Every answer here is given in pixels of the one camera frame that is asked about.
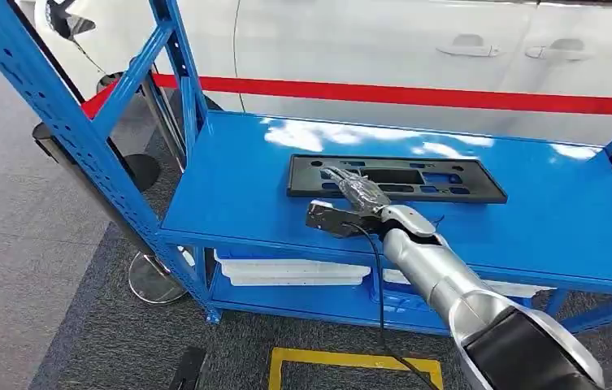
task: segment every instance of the gray carpet floor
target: gray carpet floor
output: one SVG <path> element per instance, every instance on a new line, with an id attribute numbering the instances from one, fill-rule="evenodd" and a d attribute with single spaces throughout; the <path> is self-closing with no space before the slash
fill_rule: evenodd
<path id="1" fill-rule="evenodd" d="M 163 163 L 162 178 L 145 193 L 161 213 L 178 173 L 157 133 L 148 153 Z M 375 328 L 233 311 L 225 311 L 220 324 L 213 325 L 189 298 L 166 306 L 146 305 L 128 289 L 126 274 L 135 253 L 110 225 L 30 389 L 165 389 L 190 345 L 207 351 L 198 387 L 205 390 L 267 388 L 274 347 L 382 353 Z M 562 315 L 603 299 L 573 294 Z M 542 304 L 545 296 L 537 300 Z M 389 331 L 387 337 L 404 356 L 439 360 L 446 389 L 468 389 L 447 338 L 403 331 Z M 601 361 L 612 389 L 612 326 L 579 338 Z M 282 372 L 285 389 L 425 388 L 413 375 L 393 370 L 286 362 Z"/>

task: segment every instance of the floor tape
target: floor tape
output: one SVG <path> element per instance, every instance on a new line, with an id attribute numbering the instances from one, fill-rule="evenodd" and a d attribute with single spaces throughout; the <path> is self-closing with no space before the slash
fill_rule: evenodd
<path id="1" fill-rule="evenodd" d="M 437 360 L 414 359 L 406 360 L 420 371 L 427 372 L 430 380 L 442 390 L 442 371 Z M 282 362 L 300 362 L 313 364 L 327 364 L 330 366 L 347 366 L 362 368 L 384 368 L 387 370 L 408 371 L 409 369 L 397 362 L 394 357 L 379 355 L 360 355 L 355 353 L 334 353 L 311 351 L 308 349 L 291 349 L 276 347 L 272 350 L 270 362 L 270 377 L 267 383 L 268 390 L 281 390 Z"/>

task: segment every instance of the blue metal shelf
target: blue metal shelf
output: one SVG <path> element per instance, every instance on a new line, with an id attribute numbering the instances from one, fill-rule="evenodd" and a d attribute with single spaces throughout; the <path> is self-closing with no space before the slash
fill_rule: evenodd
<path id="1" fill-rule="evenodd" d="M 505 205 L 408 204 L 430 219 L 444 217 L 440 232 L 483 277 L 612 293 L 612 142 L 602 148 L 208 112 L 176 1 L 150 5 L 158 25 L 93 121 L 11 0 L 0 1 L 0 72 L 210 321 L 219 321 L 225 308 L 376 325 L 370 278 L 354 287 L 248 288 L 233 287 L 217 271 L 211 290 L 206 287 L 203 246 L 372 264 L 365 240 L 337 240 L 306 227 L 309 199 L 286 197 L 289 157 L 304 152 L 479 158 L 508 193 Z M 160 223 L 106 139 L 163 46 L 181 87 L 189 159 Z M 197 265 L 190 266 L 176 245 L 195 245 Z M 565 296 L 564 289 L 556 292 L 548 312 L 556 312 Z M 612 305 L 564 323 L 580 331 L 610 322 Z M 388 325 L 444 333 L 431 311 L 390 312 Z"/>
<path id="2" fill-rule="evenodd" d="M 232 286 L 217 268 L 210 290 L 212 304 L 222 309 L 318 319 L 335 323 L 380 325 L 380 308 L 371 301 L 370 276 L 359 286 Z M 446 335 L 440 317 L 431 310 L 387 307 L 385 326 L 403 331 Z"/>
<path id="3" fill-rule="evenodd" d="M 163 220 L 169 242 L 369 266 L 363 238 L 302 222 L 310 199 L 285 194 L 291 154 L 479 158 L 506 204 L 408 204 L 444 215 L 440 232 L 482 276 L 612 293 L 612 165 L 601 147 L 223 112 L 209 122 Z"/>

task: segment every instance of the car body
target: car body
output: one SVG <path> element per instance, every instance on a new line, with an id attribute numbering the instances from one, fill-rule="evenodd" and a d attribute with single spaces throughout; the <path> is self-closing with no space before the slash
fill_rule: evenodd
<path id="1" fill-rule="evenodd" d="M 75 0 L 94 28 L 35 25 L 85 98 L 152 32 L 148 0 Z M 202 76 L 612 98 L 612 2 L 180 0 Z M 162 53 L 162 73 L 171 66 Z M 206 93 L 225 110 L 604 145 L 612 115 Z"/>

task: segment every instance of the red stripe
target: red stripe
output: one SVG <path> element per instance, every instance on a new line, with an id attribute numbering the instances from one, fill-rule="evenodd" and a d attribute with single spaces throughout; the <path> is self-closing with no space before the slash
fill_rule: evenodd
<path id="1" fill-rule="evenodd" d="M 155 75 L 155 81 L 163 87 L 176 87 L 176 80 L 173 75 Z M 215 92 L 418 106 L 612 115 L 612 97 L 484 92 L 209 76 L 202 76 L 200 81 L 203 89 Z M 109 89 L 100 92 L 100 94 L 108 95 Z M 104 98 L 100 99 L 100 96 L 97 95 L 87 103 L 90 104 L 96 98 L 100 105 L 106 100 Z"/>
<path id="2" fill-rule="evenodd" d="M 88 118 L 95 118 L 95 115 L 100 111 L 100 107 L 105 104 L 105 101 L 110 96 L 111 91 L 114 90 L 116 85 L 116 80 L 105 87 L 102 91 L 98 92 L 87 102 L 84 102 L 80 105 L 80 108 L 83 109 L 83 112 L 88 116 Z"/>

